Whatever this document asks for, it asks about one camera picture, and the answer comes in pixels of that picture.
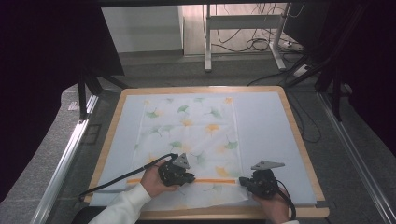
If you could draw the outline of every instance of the desk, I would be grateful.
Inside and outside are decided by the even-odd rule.
[[[309,156],[306,152],[303,139],[300,136],[296,122],[292,115],[285,92],[280,87],[186,87],[186,88],[151,88],[124,90],[120,96],[116,111],[107,132],[106,140],[102,148],[100,158],[97,162],[95,172],[92,177],[90,189],[98,185],[99,178],[104,171],[107,156],[111,144],[116,135],[116,130],[120,121],[121,112],[128,95],[150,95],[150,94],[182,94],[182,93],[239,93],[239,92],[276,92],[285,110],[287,120],[290,124],[292,136],[297,144],[299,153],[303,159],[304,168],[317,202],[324,202],[325,198],[321,191],[315,171],[312,167]],[[86,197],[86,202],[90,202],[91,197]],[[329,215],[328,207],[297,206],[297,217],[326,217]],[[141,219],[258,219],[263,218],[259,206],[217,206],[213,208],[199,208],[179,211],[149,211],[142,212]]]

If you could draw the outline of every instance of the wall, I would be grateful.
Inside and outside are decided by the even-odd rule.
[[[182,7],[102,8],[117,52],[183,49]]]

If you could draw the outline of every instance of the white desk leg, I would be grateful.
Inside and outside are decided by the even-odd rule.
[[[283,63],[282,57],[279,54],[277,46],[279,44],[280,36],[282,35],[283,26],[285,25],[286,18],[288,17],[289,6],[290,6],[290,3],[287,3],[286,6],[285,6],[285,11],[283,11],[282,16],[280,17],[279,25],[278,25],[277,30],[276,30],[275,39],[274,39],[274,41],[270,42],[270,49],[271,49],[271,51],[272,51],[272,53],[274,55],[277,68],[280,71],[286,70],[286,66]]]
[[[210,42],[210,5],[206,5],[205,71],[212,71],[212,44]]]

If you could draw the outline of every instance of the person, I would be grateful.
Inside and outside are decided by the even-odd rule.
[[[136,223],[143,205],[163,192],[177,190],[178,185],[166,187],[160,179],[158,167],[164,162],[165,160],[159,161],[156,165],[148,168],[139,184],[131,190],[120,193],[89,224]],[[299,223],[296,220],[289,221],[289,207],[280,195],[277,194],[271,200],[261,199],[253,195],[253,200],[262,206],[262,211],[274,224]]]

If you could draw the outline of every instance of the wooden floor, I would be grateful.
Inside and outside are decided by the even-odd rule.
[[[211,5],[210,15],[272,15],[281,14],[285,4],[230,4]],[[184,16],[184,54],[202,55],[205,53],[205,17],[206,5],[183,6]],[[213,53],[234,53],[233,50],[244,50],[247,43],[253,38],[273,39],[274,36],[268,31],[258,30],[213,30],[210,33]],[[254,46],[257,49],[265,49],[267,42],[258,42]]]

